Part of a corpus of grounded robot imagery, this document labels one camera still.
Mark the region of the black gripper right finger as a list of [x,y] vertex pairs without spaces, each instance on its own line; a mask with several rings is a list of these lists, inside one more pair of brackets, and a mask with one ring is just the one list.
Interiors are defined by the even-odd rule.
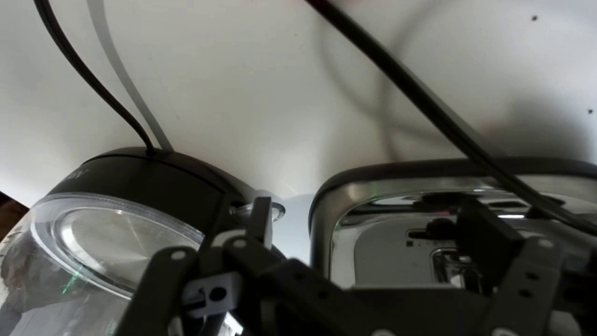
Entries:
[[464,268],[464,288],[492,294],[522,244],[522,236],[486,206],[466,201],[457,216],[457,251],[470,260]]

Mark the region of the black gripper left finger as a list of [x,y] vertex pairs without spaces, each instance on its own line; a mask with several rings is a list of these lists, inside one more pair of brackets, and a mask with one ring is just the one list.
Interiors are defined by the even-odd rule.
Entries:
[[272,245],[272,201],[257,199],[253,202],[246,234],[262,247]]

